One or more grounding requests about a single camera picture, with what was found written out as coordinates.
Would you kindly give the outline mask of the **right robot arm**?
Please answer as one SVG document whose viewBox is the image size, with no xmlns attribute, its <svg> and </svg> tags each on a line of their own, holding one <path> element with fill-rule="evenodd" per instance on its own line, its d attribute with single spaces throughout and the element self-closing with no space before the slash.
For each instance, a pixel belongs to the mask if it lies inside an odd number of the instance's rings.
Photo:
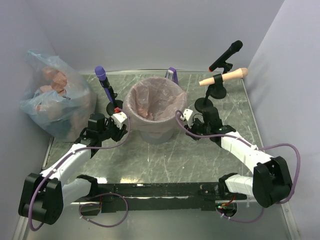
<svg viewBox="0 0 320 240">
<path fill-rule="evenodd" d="M 208 107 L 196 117 L 191 109 L 184 109 L 177 118 L 184 121 L 186 135 L 194 140 L 208 138 L 220 148 L 231 153 L 243 163 L 252 176 L 229 173 L 219 178 L 218 193 L 223 199 L 234 194 L 253 197 L 264 208 L 283 204 L 293 195 L 295 180 L 292 180 L 288 164 L 281 157 L 273 157 L 258 146 L 245 140 L 230 125 L 224 125 L 215 107 Z"/>
</svg>

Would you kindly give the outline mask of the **pink plastic trash bag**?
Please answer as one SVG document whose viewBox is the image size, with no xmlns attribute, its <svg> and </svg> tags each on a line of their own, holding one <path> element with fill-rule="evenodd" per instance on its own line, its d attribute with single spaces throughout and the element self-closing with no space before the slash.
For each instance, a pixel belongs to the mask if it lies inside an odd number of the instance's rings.
<svg viewBox="0 0 320 240">
<path fill-rule="evenodd" d="M 175 112 L 187 106 L 187 93 L 178 84 L 154 76 L 140 80 L 130 88 L 123 111 L 134 130 L 160 134 L 176 126 Z"/>
</svg>

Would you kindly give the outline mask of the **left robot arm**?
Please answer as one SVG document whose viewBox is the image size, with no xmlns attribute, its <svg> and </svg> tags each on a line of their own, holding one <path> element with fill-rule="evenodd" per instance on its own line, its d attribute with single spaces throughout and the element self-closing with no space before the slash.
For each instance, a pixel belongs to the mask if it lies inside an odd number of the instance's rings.
<svg viewBox="0 0 320 240">
<path fill-rule="evenodd" d="M 81 132 L 68 152 L 41 173 L 30 173 L 24 180 L 18 214 L 41 224 L 54 224 L 64 207 L 84 197 L 95 200 L 99 195 L 98 180 L 80 175 L 71 183 L 67 180 L 82 165 L 104 149 L 103 141 L 113 140 L 116 147 L 128 138 L 130 121 L 123 111 L 106 118 L 102 113 L 90 115 L 87 127 Z"/>
</svg>

